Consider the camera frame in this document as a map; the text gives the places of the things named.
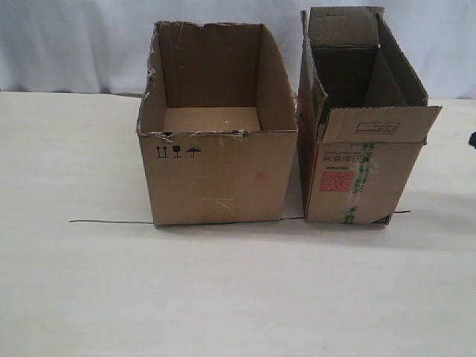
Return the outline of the cardboard box with red labels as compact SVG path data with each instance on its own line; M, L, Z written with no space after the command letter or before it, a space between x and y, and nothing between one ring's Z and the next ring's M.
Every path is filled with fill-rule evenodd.
M428 104L381 7L313 7L301 21L304 217L387 225L441 108Z

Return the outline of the large open cardboard box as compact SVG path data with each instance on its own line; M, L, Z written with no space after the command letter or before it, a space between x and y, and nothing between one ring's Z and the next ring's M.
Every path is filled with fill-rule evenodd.
M271 31L156 22L136 132L155 225L279 220L298 128Z

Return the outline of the thin black line marker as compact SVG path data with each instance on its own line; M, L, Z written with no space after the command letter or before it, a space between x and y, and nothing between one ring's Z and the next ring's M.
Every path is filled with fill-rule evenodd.
M394 214L407 214L411 210L395 210ZM281 218L280 221L286 220L301 220L303 216L293 216L288 218ZM126 220L105 220L105 219L70 219L69 223L103 223L103 224L128 224L128 225L154 225L153 222L146 221L126 221Z

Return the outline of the dark object at right edge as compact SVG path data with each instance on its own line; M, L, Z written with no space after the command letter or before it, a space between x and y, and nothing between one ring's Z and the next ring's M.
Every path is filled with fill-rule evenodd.
M468 145L473 147L474 149L476 148L476 132L473 132L470 135Z

